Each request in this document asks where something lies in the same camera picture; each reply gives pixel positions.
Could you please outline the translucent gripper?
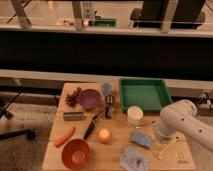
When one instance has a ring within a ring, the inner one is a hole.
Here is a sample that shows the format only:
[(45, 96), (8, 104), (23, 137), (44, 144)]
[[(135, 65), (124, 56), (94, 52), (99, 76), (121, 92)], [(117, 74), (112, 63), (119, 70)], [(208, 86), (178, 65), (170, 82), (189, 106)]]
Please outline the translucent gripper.
[(173, 138), (175, 137), (164, 137), (158, 128), (153, 129), (155, 139), (152, 146), (153, 155), (158, 158), (159, 152), (163, 149), (163, 147)]

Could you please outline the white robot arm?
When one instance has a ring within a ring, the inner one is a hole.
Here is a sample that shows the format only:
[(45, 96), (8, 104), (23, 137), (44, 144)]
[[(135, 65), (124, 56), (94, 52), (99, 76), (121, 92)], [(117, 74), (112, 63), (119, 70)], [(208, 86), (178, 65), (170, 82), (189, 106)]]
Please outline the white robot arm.
[(153, 125), (156, 139), (169, 141), (176, 132), (180, 132), (213, 152), (213, 126), (198, 120), (197, 113), (195, 104), (186, 99), (163, 107)]

